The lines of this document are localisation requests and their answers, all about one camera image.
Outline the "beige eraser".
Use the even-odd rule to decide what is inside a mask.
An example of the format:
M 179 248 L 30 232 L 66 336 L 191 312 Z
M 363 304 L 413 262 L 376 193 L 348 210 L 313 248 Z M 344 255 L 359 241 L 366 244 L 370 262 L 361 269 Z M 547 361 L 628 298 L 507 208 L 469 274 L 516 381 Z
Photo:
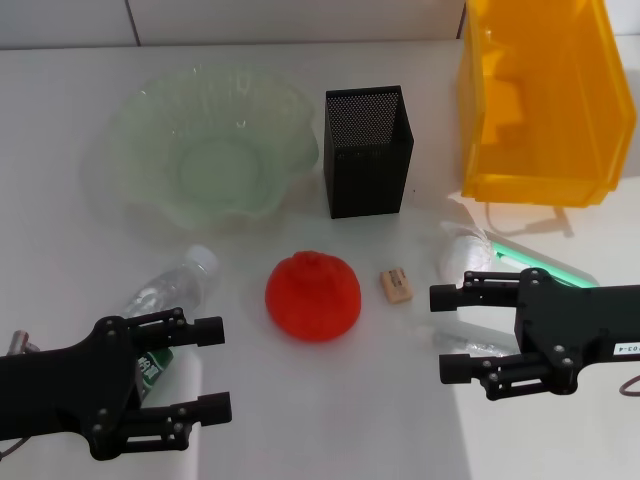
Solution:
M 413 298 L 413 290 L 402 268 L 380 273 L 380 282 L 390 304 L 399 304 Z

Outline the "white paper ball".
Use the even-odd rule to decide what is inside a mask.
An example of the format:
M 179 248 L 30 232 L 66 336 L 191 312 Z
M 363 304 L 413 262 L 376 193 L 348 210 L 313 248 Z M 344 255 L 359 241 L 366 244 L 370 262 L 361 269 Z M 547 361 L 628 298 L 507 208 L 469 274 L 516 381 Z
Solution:
M 444 284 L 461 287 L 467 271 L 487 272 L 492 266 L 492 243 L 467 208 L 455 200 L 448 199 L 443 205 L 436 245 L 435 266 Z

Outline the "silver pen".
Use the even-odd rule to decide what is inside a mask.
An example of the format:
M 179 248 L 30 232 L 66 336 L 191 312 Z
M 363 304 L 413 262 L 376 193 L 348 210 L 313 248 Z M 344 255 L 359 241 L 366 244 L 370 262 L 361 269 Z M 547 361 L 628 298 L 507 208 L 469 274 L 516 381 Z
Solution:
M 511 335 L 492 329 L 443 330 L 433 328 L 431 340 L 442 352 L 468 353 L 472 356 L 503 357 L 519 352 Z

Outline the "green glass fruit bowl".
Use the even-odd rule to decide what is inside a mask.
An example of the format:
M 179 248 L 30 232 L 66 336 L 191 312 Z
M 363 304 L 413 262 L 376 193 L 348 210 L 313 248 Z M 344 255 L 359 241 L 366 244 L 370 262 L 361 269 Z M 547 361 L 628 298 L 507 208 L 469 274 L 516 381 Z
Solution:
M 276 211 L 319 157 L 316 109 L 291 80 L 251 65 L 198 64 L 146 81 L 80 167 L 111 223 L 201 231 Z

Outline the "black mesh pen holder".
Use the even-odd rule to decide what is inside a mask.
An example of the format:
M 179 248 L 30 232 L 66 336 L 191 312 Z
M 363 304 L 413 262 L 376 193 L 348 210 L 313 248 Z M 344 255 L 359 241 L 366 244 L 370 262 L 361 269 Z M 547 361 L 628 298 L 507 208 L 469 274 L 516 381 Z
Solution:
M 323 171 L 330 216 L 398 213 L 413 146 L 399 85 L 328 91 Z

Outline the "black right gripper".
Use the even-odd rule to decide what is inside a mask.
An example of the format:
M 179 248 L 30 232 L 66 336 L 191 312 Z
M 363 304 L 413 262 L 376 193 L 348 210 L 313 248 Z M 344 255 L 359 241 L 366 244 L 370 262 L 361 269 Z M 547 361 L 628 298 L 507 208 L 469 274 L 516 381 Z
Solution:
M 443 384 L 476 379 L 488 400 L 568 395 L 577 390 L 578 375 L 588 366 L 640 362 L 640 285 L 571 287 L 533 268 L 520 275 L 467 271 L 461 287 L 432 285 L 429 296 L 432 312 L 517 306 L 521 354 L 439 356 Z

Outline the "yellow plastic storage bin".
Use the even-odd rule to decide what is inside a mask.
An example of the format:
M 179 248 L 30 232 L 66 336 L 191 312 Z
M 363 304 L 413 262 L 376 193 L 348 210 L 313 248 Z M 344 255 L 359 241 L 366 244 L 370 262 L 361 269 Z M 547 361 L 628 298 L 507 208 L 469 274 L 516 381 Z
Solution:
M 604 0 L 465 0 L 463 196 L 585 208 L 618 185 L 637 113 Z

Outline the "clear water bottle green label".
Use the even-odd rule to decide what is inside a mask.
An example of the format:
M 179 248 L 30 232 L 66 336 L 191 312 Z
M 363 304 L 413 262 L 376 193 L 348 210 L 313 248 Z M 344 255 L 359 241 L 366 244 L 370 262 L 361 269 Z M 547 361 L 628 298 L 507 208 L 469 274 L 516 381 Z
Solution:
M 191 246 L 175 266 L 143 285 L 125 305 L 120 315 L 132 318 L 180 308 L 194 314 L 205 303 L 219 268 L 216 255 L 201 245 Z M 145 352 L 138 357 L 142 376 L 142 399 L 173 361 L 170 348 Z

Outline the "red-orange fruit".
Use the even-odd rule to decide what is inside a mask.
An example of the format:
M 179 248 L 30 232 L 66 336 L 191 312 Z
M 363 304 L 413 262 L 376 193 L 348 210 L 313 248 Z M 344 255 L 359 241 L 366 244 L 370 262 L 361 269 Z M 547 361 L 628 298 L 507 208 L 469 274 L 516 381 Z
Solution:
M 286 334 L 309 343 L 334 340 L 357 322 L 361 288 L 342 259 L 317 251 L 299 251 L 281 260 L 265 288 L 272 322 Z

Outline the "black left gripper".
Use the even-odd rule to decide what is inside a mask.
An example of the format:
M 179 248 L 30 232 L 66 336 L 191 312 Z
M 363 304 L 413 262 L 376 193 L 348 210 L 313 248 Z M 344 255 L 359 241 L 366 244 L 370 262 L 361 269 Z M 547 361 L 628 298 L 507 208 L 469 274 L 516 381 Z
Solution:
M 128 319 L 103 318 L 70 347 L 4 356 L 0 441 L 75 433 L 85 438 L 96 460 L 112 460 L 125 450 L 186 450 L 194 424 L 232 420 L 230 394 L 129 411 L 141 404 L 138 351 L 223 343 L 221 317 L 189 322 L 175 307 Z

